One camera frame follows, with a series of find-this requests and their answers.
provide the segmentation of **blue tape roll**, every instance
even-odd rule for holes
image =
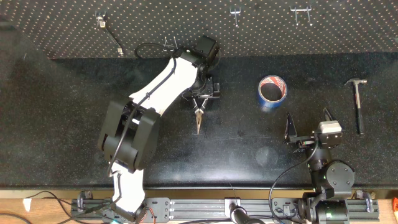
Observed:
[[[280,92],[282,93],[282,97],[279,100],[272,101],[268,100],[267,98],[264,97],[264,95],[261,93],[261,87],[265,85],[266,83],[272,83],[279,87]],[[281,77],[278,77],[276,75],[269,75],[265,78],[263,78],[259,84],[259,88],[257,90],[257,95],[259,97],[259,103],[262,107],[266,108],[276,108],[282,104],[282,102],[285,100],[287,94],[287,86],[286,83]]]

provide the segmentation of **orange object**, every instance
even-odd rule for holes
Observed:
[[[394,215],[396,216],[396,220],[398,222],[398,198],[394,198],[392,201],[392,209],[394,211]]]

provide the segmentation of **pliers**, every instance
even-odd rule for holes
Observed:
[[[205,113],[205,108],[207,105],[207,101],[208,98],[203,100],[203,103],[199,106],[196,99],[193,98],[193,104],[195,105],[195,107],[193,108],[195,110],[195,114],[197,115],[197,131],[199,134],[199,130],[200,130],[200,125],[201,125],[201,116],[203,113]]]

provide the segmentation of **hammer handle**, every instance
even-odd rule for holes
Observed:
[[[358,133],[360,135],[365,134],[365,127],[363,125],[363,118],[362,118],[362,113],[361,113],[361,108],[357,108],[357,119],[358,119]]]

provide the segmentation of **wooden surface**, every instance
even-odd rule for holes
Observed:
[[[65,209],[69,212],[70,206],[64,204]],[[392,200],[379,200],[380,222],[352,222],[354,224],[397,224],[392,212]],[[0,213],[11,213],[28,219],[31,223],[36,224],[53,224],[66,220],[65,215],[56,200],[52,199],[32,199],[30,211],[25,211],[22,199],[0,199]],[[20,224],[24,223],[13,217],[0,216],[0,223]]]

